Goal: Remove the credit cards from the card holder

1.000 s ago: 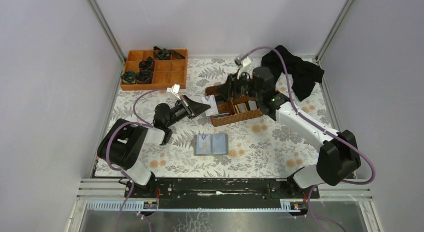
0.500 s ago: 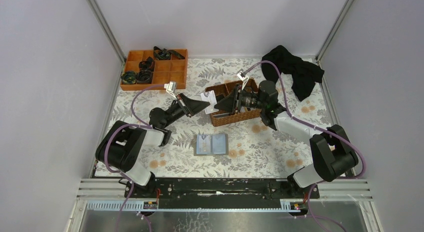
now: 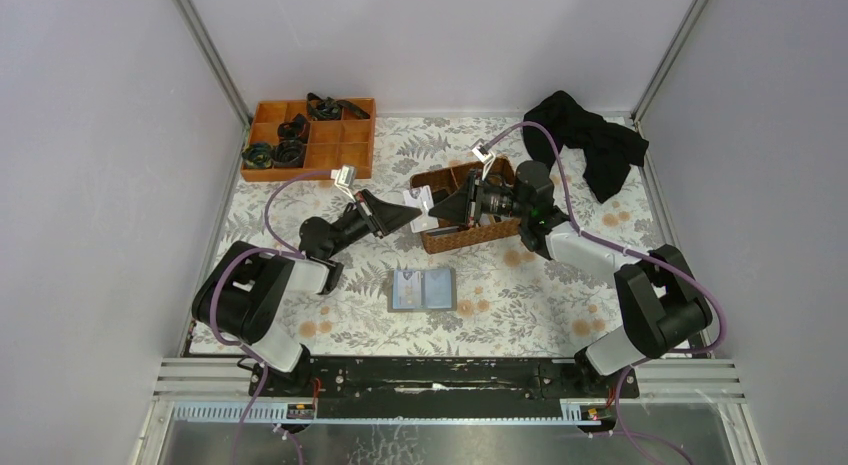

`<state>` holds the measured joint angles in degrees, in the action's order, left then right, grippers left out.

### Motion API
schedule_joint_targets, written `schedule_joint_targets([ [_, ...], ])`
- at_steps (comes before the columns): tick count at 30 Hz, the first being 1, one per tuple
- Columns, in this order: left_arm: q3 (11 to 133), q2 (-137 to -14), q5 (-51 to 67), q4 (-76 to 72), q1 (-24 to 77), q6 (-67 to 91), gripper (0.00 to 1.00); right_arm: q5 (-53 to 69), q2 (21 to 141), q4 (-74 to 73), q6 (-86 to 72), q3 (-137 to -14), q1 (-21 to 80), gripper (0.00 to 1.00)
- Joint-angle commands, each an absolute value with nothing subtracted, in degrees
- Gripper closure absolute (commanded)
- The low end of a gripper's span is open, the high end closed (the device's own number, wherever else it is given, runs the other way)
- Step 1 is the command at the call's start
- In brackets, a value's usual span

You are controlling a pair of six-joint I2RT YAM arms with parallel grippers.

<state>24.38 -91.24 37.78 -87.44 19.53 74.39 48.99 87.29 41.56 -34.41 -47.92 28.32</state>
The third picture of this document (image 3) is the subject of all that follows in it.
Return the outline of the white blue-logo credit card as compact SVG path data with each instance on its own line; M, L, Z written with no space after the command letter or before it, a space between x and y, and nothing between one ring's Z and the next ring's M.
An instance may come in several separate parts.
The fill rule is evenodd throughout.
M435 205L429 185L404 191L403 199L406 206L417 208L421 212L410 223L410 229L413 233L428 232L439 227L438 219L429 214L430 209Z

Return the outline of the grey leather card holder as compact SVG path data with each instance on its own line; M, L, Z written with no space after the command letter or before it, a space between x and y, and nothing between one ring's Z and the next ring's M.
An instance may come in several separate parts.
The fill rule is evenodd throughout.
M452 268L397 269L391 274L389 313L447 312L457 309Z

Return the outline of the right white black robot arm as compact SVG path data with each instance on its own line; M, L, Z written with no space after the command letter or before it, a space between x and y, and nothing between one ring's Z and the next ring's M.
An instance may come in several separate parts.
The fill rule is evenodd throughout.
M587 381L658 359L712 324L708 294L681 251L671 245L642 252L580 228L555 203L548 168L525 161L512 180L489 180L474 167L465 182L429 210L432 217L472 227L483 214L516 218L527 250L578 267L616 291L622 324L574 356Z

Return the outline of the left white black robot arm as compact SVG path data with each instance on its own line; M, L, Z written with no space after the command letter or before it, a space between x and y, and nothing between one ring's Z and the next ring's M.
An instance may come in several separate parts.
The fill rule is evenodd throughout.
M361 190L335 221L310 217L302 223L298 256L236 241L196 293L192 317L265 366L291 373L308 349L276 322L284 297L329 294L344 269L336 254L368 235L384 238L420 215L417 207Z

